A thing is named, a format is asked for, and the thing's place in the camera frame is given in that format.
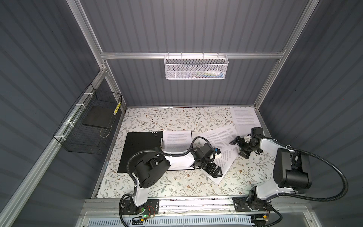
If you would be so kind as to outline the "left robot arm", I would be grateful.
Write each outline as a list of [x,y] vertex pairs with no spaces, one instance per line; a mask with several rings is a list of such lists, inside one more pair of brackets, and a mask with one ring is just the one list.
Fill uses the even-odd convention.
[[222,177],[222,167],[214,163],[221,155],[221,150],[209,142],[202,147],[195,148],[191,145],[180,154],[164,152],[160,147],[137,152],[126,164],[127,174],[134,182],[133,193],[127,196],[135,207],[135,212],[144,211],[149,188],[169,170],[201,169],[213,178]]

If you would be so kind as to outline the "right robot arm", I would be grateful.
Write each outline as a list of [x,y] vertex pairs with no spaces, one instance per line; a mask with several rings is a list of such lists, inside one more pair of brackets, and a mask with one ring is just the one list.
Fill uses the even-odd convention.
[[261,127],[252,128],[251,133],[244,137],[236,136],[229,144],[238,146],[239,155],[244,159],[249,159],[253,152],[257,155],[268,153],[275,157],[273,177],[254,186],[248,196],[242,199],[242,205],[251,211],[269,211],[268,202],[274,196],[294,194],[297,190],[311,187],[309,156],[264,136]]

